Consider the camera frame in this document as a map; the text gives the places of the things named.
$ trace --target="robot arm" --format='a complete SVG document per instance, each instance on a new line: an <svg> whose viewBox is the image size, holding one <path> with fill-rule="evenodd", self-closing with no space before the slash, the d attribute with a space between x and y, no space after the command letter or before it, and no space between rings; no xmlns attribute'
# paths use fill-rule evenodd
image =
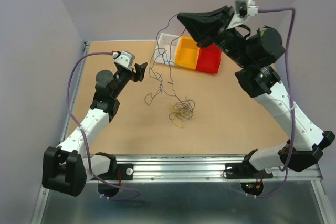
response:
<svg viewBox="0 0 336 224"><path fill-rule="evenodd" d="M318 162L322 150L332 143L335 135L314 125L296 104L294 108L290 107L286 88L270 66L285 52L281 35L274 28L265 26L249 37L250 29L244 23L258 13L258 6L255 0L235 2L236 11L224 6L208 13L179 13L177 18L199 47L214 43L242 67L235 73L240 86L273 116L288 137L291 136L291 110L295 109L296 137L288 168L300 172ZM243 36L235 27L247 29L249 34ZM289 144L290 140L270 149L253 150L242 163L226 164L227 169L230 167L226 178L255 178L264 169L284 165Z"/></svg>
<svg viewBox="0 0 336 224"><path fill-rule="evenodd" d="M93 102L81 122L81 129L87 137L88 146L96 139L116 115L119 108L118 95L130 81L142 81L147 63L135 64L135 56L129 52L112 54L117 71L102 70L96 75L96 92ZM93 178L89 172L88 160L84 158L86 145L82 132L77 127L66 140L56 148L48 147L43 158L42 185L72 196L78 196L86 181ZM116 157L106 153L97 153L91 158L91 167L97 175L113 175L116 171Z"/></svg>

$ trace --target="yellow bin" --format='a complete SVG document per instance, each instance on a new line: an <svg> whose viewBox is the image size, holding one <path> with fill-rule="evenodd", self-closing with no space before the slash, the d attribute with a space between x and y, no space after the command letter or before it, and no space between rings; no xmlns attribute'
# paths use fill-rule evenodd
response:
<svg viewBox="0 0 336 224"><path fill-rule="evenodd" d="M192 38L182 37L176 52L175 65L196 69L199 48Z"/></svg>

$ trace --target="tangled cable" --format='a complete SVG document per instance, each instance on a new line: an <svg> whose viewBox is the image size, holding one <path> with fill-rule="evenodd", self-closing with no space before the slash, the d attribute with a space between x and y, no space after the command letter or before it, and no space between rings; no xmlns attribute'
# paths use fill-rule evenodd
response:
<svg viewBox="0 0 336 224"><path fill-rule="evenodd" d="M159 33L162 32L164 29L169 27L169 23L170 21L176 17L176 15L172 16L169 20L168 20L168 24L166 27L162 28L161 30L159 30L156 34L156 45L157 48L154 50L154 53L151 57L150 60L150 66L148 67L148 73L150 78L153 78L155 80L157 80L160 85L159 88L157 90L157 92L153 95L153 93L148 93L145 98L144 98L144 102L150 106L154 100L155 97L157 97L159 94L165 93L166 95L170 96L170 97L176 97L178 102L175 103L172 106L172 112L168 115L168 118L173 121L175 120L175 118L178 118L180 120L189 120L193 117L194 115L194 108L195 108L195 101L192 99L188 99L187 97L184 98L184 100L180 99L180 97L176 94L176 90L174 89L174 81L172 78L172 64L175 65L176 67L180 67L183 68L183 66L179 66L176 63L174 63L172 61L172 44L174 41L178 40L179 38L182 37L182 35L184 34L184 32L186 31L186 28L183 30L183 32L181 33L181 35L179 35L177 38L173 39L170 43L169 46L169 58L167 56L167 50L165 48L160 48L159 47ZM162 78L162 74L155 72L153 70L154 64L156 62L156 60L158 59L158 57L162 57L163 62L166 63L169 67L169 77L170 80L169 82L167 82L170 86L171 86L171 90L173 91L173 94L168 94L164 89L163 89L163 78Z"/></svg>

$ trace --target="plastic container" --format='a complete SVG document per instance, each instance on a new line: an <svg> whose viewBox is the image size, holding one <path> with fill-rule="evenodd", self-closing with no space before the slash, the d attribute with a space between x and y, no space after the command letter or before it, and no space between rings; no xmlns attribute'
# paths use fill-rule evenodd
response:
<svg viewBox="0 0 336 224"><path fill-rule="evenodd" d="M155 61L154 63L160 63L160 64L170 64L170 65L175 65L175 57L176 57L176 51L178 48L178 43L180 39L177 39L173 41L174 39L178 38L177 35L171 35L171 34L160 34L160 37L158 39L159 42L159 50L155 51L153 60ZM172 55L170 57L170 43L172 43Z"/></svg>
<svg viewBox="0 0 336 224"><path fill-rule="evenodd" d="M199 48L192 38L182 37L176 53L175 64L179 67L196 69Z"/></svg>
<svg viewBox="0 0 336 224"><path fill-rule="evenodd" d="M215 45L201 48L196 65L197 71L207 73L218 73L221 65L222 51Z"/></svg>

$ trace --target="tan work surface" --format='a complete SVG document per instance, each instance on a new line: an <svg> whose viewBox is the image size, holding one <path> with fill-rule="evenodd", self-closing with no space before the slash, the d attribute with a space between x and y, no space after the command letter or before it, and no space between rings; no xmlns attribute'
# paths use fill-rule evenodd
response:
<svg viewBox="0 0 336 224"><path fill-rule="evenodd" d="M141 64L150 61L155 45L153 41L92 42L90 52L125 50L135 55L134 63ZM103 69L115 73L112 57L87 58L74 108L79 121L92 103L95 76ZM225 55L215 75L172 68L177 95L196 104L194 117L184 122L182 129L168 118L176 98L160 94L151 106L145 104L146 94L155 94L159 88L146 69L142 82L130 81L118 96L117 115L90 149L110 154L242 154L284 143L288 138L281 127L241 89L234 75L239 69ZM154 71L169 81L168 66L156 64ZM172 93L168 84L164 89Z"/></svg>

